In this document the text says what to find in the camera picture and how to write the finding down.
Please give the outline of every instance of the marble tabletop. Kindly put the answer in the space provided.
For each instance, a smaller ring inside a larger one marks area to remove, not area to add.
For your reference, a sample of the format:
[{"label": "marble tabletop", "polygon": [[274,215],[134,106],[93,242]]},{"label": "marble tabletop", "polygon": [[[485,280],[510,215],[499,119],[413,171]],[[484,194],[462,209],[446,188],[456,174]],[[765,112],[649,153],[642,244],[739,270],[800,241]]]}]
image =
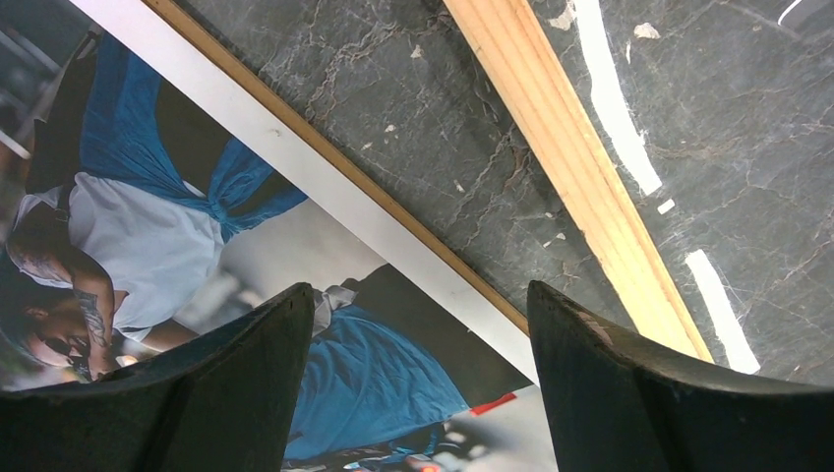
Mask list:
[{"label": "marble tabletop", "polygon": [[[178,1],[520,311],[632,326],[441,0]],[[716,362],[834,385],[834,2],[531,4]]]}]

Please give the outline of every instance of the red object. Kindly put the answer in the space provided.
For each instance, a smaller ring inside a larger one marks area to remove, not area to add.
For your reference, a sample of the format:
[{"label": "red object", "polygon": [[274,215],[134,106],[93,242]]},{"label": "red object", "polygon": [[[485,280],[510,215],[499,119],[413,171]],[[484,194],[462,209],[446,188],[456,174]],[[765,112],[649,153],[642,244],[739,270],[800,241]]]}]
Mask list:
[{"label": "red object", "polygon": [[497,406],[501,406],[501,405],[503,405],[507,402],[513,401],[516,398],[517,398],[517,396],[515,396],[515,393],[510,392],[510,393],[502,396],[501,398],[497,399],[496,401],[493,401],[492,403],[487,403],[485,405],[476,406],[476,407],[470,409],[469,411],[472,413],[472,416],[481,416],[484,413],[492,410],[493,408],[495,408]]}]

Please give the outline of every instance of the wooden strip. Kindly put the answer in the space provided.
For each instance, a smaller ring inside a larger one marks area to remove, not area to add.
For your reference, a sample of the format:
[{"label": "wooden strip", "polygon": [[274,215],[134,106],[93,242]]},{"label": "wooden strip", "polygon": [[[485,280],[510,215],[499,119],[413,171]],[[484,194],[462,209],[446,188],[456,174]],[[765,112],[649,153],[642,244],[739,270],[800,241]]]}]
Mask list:
[{"label": "wooden strip", "polygon": [[637,330],[712,362],[528,0],[445,0]]},{"label": "wooden strip", "polygon": [[341,153],[307,121],[278,97],[264,82],[246,68],[231,52],[206,32],[191,16],[171,0],[144,0],[177,32],[251,94],[267,110],[280,119],[311,148],[315,149],[331,165],[362,189],[380,207],[393,216],[423,244],[438,255],[454,271],[460,274],[475,290],[483,295],[521,331],[529,335],[527,318],[516,310],[495,288],[466,265],[455,253],[438,239],[414,216],[398,204],[379,185],[372,181],[350,159]]}]

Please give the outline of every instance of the photo print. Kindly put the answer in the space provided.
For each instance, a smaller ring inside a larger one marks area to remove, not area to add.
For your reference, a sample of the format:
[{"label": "photo print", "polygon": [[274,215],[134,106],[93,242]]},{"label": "photo print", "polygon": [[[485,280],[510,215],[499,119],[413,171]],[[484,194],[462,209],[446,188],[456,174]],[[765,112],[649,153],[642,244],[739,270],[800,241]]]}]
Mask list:
[{"label": "photo print", "polygon": [[535,385],[128,45],[69,0],[0,1],[0,35],[4,390],[95,383],[308,282],[282,470],[555,470]]}]

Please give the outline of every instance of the man's arm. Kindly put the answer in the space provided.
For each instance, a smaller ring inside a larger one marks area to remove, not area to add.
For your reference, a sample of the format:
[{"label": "man's arm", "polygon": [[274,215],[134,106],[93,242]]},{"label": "man's arm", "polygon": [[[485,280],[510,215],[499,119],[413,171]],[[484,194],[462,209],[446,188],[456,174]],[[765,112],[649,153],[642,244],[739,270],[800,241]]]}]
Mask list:
[{"label": "man's arm", "polygon": [[113,282],[98,262],[70,244],[66,223],[55,215],[47,204],[33,208],[9,238],[8,254],[32,275],[72,283],[89,332],[90,368],[104,373],[114,366],[106,361],[113,330]]},{"label": "man's arm", "polygon": [[152,327],[145,339],[142,340],[142,344],[154,351],[164,352],[185,344],[197,336],[195,332],[181,324],[168,320]]}]

